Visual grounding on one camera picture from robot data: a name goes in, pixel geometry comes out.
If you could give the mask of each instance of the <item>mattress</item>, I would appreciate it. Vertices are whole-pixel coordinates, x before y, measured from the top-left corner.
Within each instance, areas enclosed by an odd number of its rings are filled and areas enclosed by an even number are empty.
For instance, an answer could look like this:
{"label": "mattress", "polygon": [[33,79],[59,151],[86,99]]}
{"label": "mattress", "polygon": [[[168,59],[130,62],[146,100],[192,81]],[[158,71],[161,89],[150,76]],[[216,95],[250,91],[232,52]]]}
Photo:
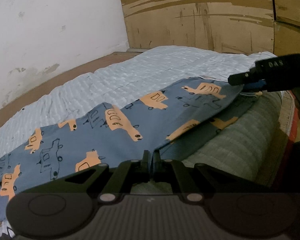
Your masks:
{"label": "mattress", "polygon": [[[256,60],[275,57],[270,52],[220,54],[190,47],[161,46],[127,61],[86,73],[55,88],[49,95],[23,107],[0,128],[0,157],[26,142],[37,127],[79,118],[95,105],[108,102],[119,108],[143,95],[191,76],[226,81],[247,71]],[[225,128],[183,162],[204,162],[234,175],[254,180],[275,131],[282,94],[264,93],[239,120]],[[169,185],[136,185],[132,192],[164,192]],[[7,233],[7,221],[0,222]]]}

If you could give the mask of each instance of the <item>folded fabric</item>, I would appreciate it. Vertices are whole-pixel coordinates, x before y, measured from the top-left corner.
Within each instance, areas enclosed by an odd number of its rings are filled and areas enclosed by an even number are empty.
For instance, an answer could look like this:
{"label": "folded fabric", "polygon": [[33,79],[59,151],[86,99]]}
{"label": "folded fabric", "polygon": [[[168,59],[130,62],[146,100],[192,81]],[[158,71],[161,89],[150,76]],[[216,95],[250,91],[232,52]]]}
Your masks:
{"label": "folded fabric", "polygon": [[242,87],[181,79],[122,109],[104,102],[81,118],[35,129],[0,158],[0,221],[15,194],[98,163],[116,167],[155,149],[163,158],[188,157],[251,107],[257,98],[238,96]]}

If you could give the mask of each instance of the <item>red fabric trim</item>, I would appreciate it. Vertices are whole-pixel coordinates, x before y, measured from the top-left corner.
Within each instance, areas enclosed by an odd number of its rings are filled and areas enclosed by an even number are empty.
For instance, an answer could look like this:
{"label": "red fabric trim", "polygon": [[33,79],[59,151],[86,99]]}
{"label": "red fabric trim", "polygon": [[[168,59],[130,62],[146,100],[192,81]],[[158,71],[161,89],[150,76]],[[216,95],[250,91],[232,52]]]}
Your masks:
{"label": "red fabric trim", "polygon": [[297,131],[298,131],[298,120],[299,120],[298,109],[295,108],[294,109],[294,114],[293,114],[293,119],[292,119],[292,124],[291,124],[291,130],[290,130],[288,142],[287,142],[287,145],[286,145],[286,149],[284,151],[282,161],[281,161],[279,170],[277,172],[277,175],[275,177],[275,180],[274,180],[274,182],[271,186],[272,189],[274,189],[274,190],[278,190],[280,188],[280,185],[281,185],[281,182],[282,182],[282,179],[283,179],[283,174],[284,174],[284,171],[287,167],[288,160],[289,160],[292,148],[293,148],[293,144],[296,141]]}

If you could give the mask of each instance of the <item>white wall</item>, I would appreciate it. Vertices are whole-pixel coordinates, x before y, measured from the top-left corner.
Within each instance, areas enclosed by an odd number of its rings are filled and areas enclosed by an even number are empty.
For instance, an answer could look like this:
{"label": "white wall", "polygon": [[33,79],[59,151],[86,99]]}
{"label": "white wall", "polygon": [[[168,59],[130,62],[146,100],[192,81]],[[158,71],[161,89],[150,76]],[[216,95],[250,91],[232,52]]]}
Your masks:
{"label": "white wall", "polygon": [[128,47],[120,0],[0,0],[0,109],[64,71]]}

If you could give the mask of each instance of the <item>silver screw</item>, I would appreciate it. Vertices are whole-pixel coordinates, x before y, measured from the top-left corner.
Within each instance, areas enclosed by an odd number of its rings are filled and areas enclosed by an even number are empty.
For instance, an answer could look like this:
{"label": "silver screw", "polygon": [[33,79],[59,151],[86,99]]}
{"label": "silver screw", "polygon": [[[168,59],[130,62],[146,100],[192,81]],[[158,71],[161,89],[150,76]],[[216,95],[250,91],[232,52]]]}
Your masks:
{"label": "silver screw", "polygon": [[198,193],[190,193],[187,196],[187,199],[192,202],[198,202],[198,201],[201,201],[203,199],[203,197],[202,197],[202,195],[200,195]]}
{"label": "silver screw", "polygon": [[99,199],[103,202],[111,202],[115,200],[115,195],[111,193],[104,193],[99,197]]}

